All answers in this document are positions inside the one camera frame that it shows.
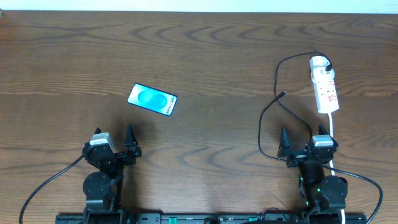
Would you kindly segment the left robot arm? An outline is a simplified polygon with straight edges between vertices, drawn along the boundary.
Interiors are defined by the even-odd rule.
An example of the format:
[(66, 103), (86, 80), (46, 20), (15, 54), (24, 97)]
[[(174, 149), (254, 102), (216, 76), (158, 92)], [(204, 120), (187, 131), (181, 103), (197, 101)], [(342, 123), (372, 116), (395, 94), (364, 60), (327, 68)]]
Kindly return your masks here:
[(82, 156), (87, 163), (97, 168), (83, 183), (86, 195), (86, 208), (83, 212), (84, 223), (132, 223), (134, 217), (121, 207), (124, 168), (136, 163), (142, 156), (142, 150), (132, 125), (127, 127), (124, 141), (126, 151), (114, 152), (114, 143), (110, 133), (96, 128), (94, 135), (85, 143)]

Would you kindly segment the blue Galaxy smartphone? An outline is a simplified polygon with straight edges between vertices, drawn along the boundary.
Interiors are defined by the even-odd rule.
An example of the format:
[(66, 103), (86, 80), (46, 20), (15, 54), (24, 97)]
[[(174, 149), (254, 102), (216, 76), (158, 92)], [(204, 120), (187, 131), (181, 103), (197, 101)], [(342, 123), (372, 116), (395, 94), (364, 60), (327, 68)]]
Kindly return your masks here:
[(176, 95), (151, 88), (140, 83), (134, 84), (127, 102), (165, 116), (171, 116), (178, 101)]

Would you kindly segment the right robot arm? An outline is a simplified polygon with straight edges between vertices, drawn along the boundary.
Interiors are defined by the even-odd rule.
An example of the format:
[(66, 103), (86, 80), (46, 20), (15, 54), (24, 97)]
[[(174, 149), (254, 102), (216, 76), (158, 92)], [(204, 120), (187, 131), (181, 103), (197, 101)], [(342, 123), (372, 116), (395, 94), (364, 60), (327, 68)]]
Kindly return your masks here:
[(338, 143), (324, 126), (320, 125), (318, 131), (318, 135), (312, 136), (310, 142), (298, 150), (292, 148), (287, 131), (282, 128), (277, 157), (284, 160), (288, 168), (299, 169), (299, 191), (308, 205), (308, 210), (302, 212), (305, 222), (318, 221), (324, 216), (330, 223), (346, 223), (348, 182), (324, 172), (324, 167), (333, 160)]

